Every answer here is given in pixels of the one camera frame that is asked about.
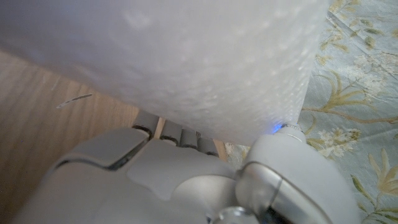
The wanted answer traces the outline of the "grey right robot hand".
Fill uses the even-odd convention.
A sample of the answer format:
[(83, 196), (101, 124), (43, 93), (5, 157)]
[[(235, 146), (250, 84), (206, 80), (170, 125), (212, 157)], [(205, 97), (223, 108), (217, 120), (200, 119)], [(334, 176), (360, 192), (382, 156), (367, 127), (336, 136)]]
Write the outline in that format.
[(241, 168), (212, 139), (141, 111), (61, 157), (14, 223), (359, 223), (350, 186), (296, 123), (257, 139)]

